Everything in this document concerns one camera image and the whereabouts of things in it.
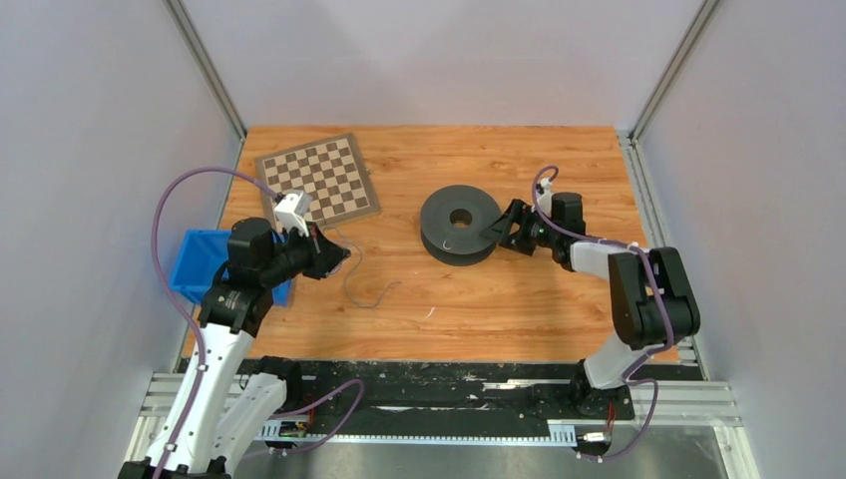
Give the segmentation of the black perforated cable spool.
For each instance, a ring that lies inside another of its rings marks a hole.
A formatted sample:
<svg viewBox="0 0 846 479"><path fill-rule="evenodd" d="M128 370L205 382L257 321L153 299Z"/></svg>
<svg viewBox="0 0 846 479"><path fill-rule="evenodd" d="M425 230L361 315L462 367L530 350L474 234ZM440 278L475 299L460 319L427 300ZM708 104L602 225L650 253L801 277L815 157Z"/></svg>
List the black perforated cable spool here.
<svg viewBox="0 0 846 479"><path fill-rule="evenodd" d="M483 232L501 215L497 202L485 191L452 185L432 193L420 210L420 237L427 252L451 266L485 260L495 249Z"/></svg>

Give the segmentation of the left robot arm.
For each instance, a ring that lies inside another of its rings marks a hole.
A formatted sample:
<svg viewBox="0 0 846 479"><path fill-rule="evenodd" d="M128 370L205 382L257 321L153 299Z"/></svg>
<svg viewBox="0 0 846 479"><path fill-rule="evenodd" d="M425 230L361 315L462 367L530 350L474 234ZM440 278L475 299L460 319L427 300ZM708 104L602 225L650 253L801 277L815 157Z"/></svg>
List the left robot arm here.
<svg viewBox="0 0 846 479"><path fill-rule="evenodd" d="M273 289L298 275L324 279L351 252L312 222L279 234L263 218L236 223L226 247L227 258L201 302L193 356L162 431L142 460L124 463L122 478L229 478L271 414L303 404L299 364L279 357L264 359L232 407L225 401L273 305Z"/></svg>

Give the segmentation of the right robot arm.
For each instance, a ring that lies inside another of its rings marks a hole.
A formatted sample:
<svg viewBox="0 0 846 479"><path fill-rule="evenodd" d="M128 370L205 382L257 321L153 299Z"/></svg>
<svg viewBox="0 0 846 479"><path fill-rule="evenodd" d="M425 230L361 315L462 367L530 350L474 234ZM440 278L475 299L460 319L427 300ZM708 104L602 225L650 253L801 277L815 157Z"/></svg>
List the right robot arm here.
<svg viewBox="0 0 846 479"><path fill-rule="evenodd" d="M513 200L481 236L525 255L545 247L562 268L607 281L614 331L579 363L569 384L569 401L583 416L606 408L650 356L700 329L700 312L679 251L588 236L579 194L551 195L546 211Z"/></svg>

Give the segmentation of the wooden chessboard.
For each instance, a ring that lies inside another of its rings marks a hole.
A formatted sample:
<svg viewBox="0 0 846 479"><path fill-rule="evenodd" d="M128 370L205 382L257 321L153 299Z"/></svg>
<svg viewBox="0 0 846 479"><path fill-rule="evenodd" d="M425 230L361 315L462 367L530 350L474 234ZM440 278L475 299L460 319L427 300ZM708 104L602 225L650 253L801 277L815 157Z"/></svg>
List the wooden chessboard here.
<svg viewBox="0 0 846 479"><path fill-rule="evenodd" d="M304 218L321 227L361 220L381 211L354 134L346 133L255 160L258 178L276 194L300 190L311 197Z"/></svg>

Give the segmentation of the blue plastic bin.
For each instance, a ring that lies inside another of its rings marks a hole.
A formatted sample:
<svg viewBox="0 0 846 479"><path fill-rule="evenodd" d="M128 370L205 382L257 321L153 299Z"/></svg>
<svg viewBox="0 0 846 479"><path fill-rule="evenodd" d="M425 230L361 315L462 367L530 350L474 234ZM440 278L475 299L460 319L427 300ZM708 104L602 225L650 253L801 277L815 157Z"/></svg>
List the blue plastic bin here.
<svg viewBox="0 0 846 479"><path fill-rule="evenodd" d="M200 305L220 267L230 262L230 267L220 276L221 280L257 280L257 271L248 271L245 266L236 265L229 258L228 241L231 231L189 230L186 232L176 264L171 272L169 287Z"/></svg>

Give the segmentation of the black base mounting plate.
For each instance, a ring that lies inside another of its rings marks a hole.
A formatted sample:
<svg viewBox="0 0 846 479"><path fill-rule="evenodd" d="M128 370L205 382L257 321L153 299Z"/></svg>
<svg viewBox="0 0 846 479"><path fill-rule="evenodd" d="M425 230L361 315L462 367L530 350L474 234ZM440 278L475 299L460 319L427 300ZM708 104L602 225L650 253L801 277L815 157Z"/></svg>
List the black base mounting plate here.
<svg viewBox="0 0 846 479"><path fill-rule="evenodd" d="M551 420L634 418L628 391L583 412L569 401L573 363L303 360L302 380L284 411L306 406L350 379L351 386L317 406L310 433L334 426L347 435L471 438L541 437Z"/></svg>

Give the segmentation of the aluminium frame rail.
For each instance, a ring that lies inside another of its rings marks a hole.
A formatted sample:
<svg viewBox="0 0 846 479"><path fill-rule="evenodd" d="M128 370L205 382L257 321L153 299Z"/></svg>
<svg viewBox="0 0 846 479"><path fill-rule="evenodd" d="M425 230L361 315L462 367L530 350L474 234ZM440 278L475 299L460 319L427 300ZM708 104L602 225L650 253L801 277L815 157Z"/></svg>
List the aluminium frame rail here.
<svg viewBox="0 0 846 479"><path fill-rule="evenodd" d="M645 437L660 428L712 430L731 478L757 478L747 436L729 386L703 380L637 379L618 391L572 401L563 378L508 378L467 373L449 379L429 371L367 376L361 400L339 392L339 374L306 376L305 390L327 395L315 417L268 419L255 427L258 441L273 445L316 442L456 443L586 446L618 451L629 445L623 429Z"/></svg>

